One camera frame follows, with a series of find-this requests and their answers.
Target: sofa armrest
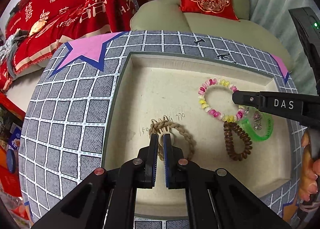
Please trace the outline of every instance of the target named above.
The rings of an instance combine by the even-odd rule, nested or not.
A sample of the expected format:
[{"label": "sofa armrest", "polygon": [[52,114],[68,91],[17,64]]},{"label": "sofa armrest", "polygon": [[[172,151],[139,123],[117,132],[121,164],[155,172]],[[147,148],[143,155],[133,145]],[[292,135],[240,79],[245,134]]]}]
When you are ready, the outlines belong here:
[{"label": "sofa armrest", "polygon": [[150,1],[140,7],[130,21],[133,31],[164,30],[191,32],[188,22],[176,4],[166,4],[159,0]]}]

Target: yellow bead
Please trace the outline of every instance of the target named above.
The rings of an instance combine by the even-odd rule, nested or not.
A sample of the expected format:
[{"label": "yellow bead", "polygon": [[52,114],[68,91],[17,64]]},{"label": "yellow bead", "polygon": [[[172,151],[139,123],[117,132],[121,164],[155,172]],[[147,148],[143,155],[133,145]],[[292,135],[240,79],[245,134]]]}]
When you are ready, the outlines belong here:
[{"label": "yellow bead", "polygon": [[225,116],[222,118],[222,120],[223,120],[223,121],[227,121],[228,118],[229,118],[229,116],[228,116],[228,115],[225,115]]}]

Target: white bead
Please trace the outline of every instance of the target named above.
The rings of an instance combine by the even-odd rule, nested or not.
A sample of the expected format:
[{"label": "white bead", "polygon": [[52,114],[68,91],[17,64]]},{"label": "white bead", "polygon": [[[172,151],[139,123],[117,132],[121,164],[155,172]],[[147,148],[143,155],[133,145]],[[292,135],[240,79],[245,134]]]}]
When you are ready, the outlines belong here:
[{"label": "white bead", "polygon": [[221,114],[218,116],[218,119],[221,120],[222,118],[224,118],[224,114],[221,113]]}]

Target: human hand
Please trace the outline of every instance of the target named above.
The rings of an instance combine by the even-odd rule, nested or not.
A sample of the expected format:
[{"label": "human hand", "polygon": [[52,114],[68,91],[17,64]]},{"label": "human hand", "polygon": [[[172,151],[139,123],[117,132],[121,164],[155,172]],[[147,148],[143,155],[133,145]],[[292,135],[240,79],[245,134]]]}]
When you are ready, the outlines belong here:
[{"label": "human hand", "polygon": [[309,201],[310,194],[316,194],[318,192],[316,179],[320,176],[320,160],[314,162],[311,158],[309,134],[307,131],[305,131],[301,138],[301,147],[305,148],[302,154],[302,169],[298,195],[301,200]]}]

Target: green sofa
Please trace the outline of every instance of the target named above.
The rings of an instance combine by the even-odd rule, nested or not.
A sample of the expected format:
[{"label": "green sofa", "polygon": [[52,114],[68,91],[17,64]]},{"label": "green sofa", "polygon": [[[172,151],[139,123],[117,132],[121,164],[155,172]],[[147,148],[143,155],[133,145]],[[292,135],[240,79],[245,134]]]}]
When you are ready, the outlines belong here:
[{"label": "green sofa", "polygon": [[293,61],[281,42],[268,30],[249,20],[250,0],[232,0],[240,22],[201,13],[183,13],[180,0],[145,3],[133,16],[131,30],[165,30],[221,36],[280,57],[289,71]]}]

